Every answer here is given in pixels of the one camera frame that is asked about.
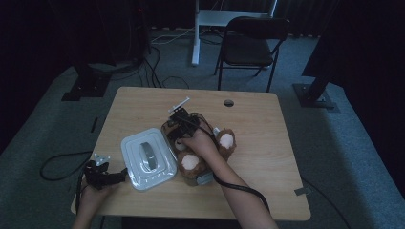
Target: wooden table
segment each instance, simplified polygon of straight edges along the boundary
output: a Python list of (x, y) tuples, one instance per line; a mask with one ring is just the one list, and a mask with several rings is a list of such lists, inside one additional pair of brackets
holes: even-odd
[[(120, 88), (102, 128), (94, 152), (110, 156), (110, 173), (124, 167), (120, 143), (123, 138), (150, 128), (160, 128), (168, 110), (189, 96), (183, 106), (200, 113), (220, 129), (235, 133), (237, 148), (228, 163), (261, 192), (275, 219), (307, 220), (310, 211), (285, 121), (275, 94), (226, 91)], [(231, 99), (233, 107), (224, 101)], [(100, 209), (101, 215), (195, 219), (234, 219), (220, 185), (215, 181), (191, 187), (181, 173), (146, 192), (121, 183)]]

